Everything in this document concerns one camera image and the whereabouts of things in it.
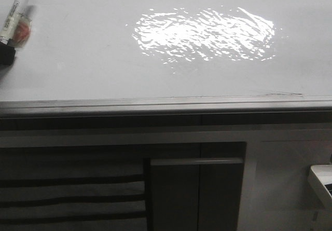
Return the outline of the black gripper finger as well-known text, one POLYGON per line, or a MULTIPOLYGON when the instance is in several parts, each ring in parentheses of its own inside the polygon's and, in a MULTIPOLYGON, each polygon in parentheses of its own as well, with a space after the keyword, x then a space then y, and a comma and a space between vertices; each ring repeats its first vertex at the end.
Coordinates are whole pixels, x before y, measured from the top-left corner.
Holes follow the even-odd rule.
POLYGON ((15 59, 16 50, 14 47, 0 44, 0 64, 12 65, 15 59))

